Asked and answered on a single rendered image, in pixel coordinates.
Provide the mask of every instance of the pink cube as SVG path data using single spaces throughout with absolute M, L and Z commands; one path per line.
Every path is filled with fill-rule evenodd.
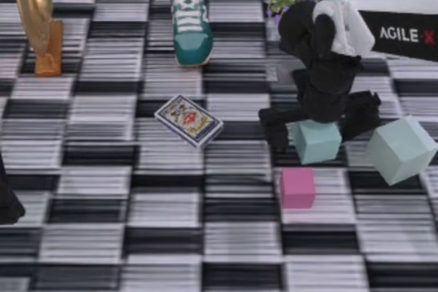
M 309 209 L 315 200 L 312 168 L 283 168 L 280 178 L 281 207 Z

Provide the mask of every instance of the block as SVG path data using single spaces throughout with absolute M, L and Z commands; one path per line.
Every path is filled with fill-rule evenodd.
M 404 181 L 425 169 L 438 145 L 412 116 L 374 130 L 365 152 L 389 185 Z
M 297 122 L 292 131 L 301 164 L 336 159 L 342 136 L 335 123 Z
M 315 200 L 312 168 L 283 168 L 280 178 L 281 207 L 309 209 Z

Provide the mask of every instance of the white shoelace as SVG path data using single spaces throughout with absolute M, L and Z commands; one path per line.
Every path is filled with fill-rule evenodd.
M 202 31 L 201 9 L 195 7 L 200 0 L 190 0 L 190 3 L 186 3 L 187 0 L 175 1 L 181 6 L 181 9 L 174 13 L 178 31 Z

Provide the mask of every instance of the light green cube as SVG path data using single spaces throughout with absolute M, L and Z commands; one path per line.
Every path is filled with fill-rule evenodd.
M 294 124 L 292 135 L 301 164 L 336 159 L 342 142 L 335 123 L 300 121 Z
M 437 143 L 412 116 L 377 128 L 365 152 L 389 185 L 404 181 L 427 168 Z

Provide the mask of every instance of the deck of cards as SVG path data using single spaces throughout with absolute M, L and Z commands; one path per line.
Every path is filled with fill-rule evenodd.
M 206 147 L 224 127 L 222 121 L 182 95 L 170 99 L 154 116 L 197 149 Z

